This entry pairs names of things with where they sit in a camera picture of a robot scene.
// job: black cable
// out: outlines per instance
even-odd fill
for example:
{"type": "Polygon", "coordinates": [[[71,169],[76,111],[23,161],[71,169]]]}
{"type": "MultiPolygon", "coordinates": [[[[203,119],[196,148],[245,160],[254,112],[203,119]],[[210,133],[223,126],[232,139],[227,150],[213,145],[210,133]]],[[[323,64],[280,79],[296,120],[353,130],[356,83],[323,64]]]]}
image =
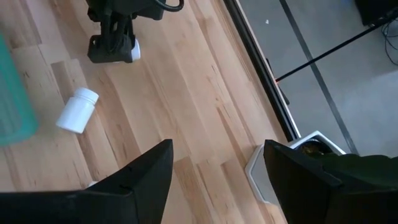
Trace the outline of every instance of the black cable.
{"type": "Polygon", "coordinates": [[[391,41],[389,40],[389,38],[391,38],[391,37],[398,37],[398,35],[389,35],[389,28],[390,28],[390,25],[391,25],[391,23],[394,22],[394,21],[396,21],[396,19],[393,20],[393,21],[390,21],[389,23],[387,23],[387,24],[385,24],[385,25],[383,25],[383,26],[381,27],[381,33],[382,33],[383,36],[384,36],[384,51],[386,52],[386,55],[387,55],[388,59],[390,60],[391,63],[393,63],[394,65],[397,65],[397,66],[398,66],[398,62],[395,62],[395,61],[391,58],[390,53],[389,53],[388,48],[387,48],[387,45],[390,45],[390,47],[392,47],[394,50],[398,51],[398,48],[397,48],[396,46],[394,46],[394,45],[391,43],[391,41]]]}
{"type": "Polygon", "coordinates": [[[161,2],[160,0],[154,0],[156,5],[158,5],[161,9],[169,12],[178,12],[184,7],[184,0],[180,0],[178,6],[169,6],[166,3],[161,2]]]}

